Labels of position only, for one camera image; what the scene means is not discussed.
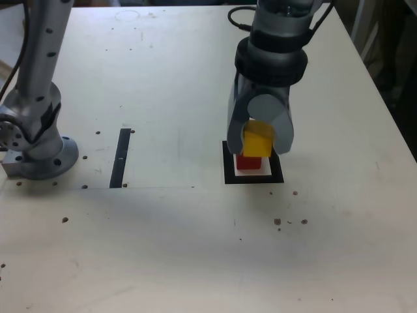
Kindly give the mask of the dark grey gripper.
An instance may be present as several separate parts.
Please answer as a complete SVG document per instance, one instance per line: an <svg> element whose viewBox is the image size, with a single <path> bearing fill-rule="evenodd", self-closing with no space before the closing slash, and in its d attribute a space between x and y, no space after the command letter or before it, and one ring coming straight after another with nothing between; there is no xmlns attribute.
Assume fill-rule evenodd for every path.
<svg viewBox="0 0 417 313"><path fill-rule="evenodd" d="M249 117L271 126L274 150L285 154L291 150L294 127L289 108L283 98L289 98L291 87L273 87L255 83L243 74L235 74L227 111L227 146L231 153L243 150L243 129Z"/></svg>

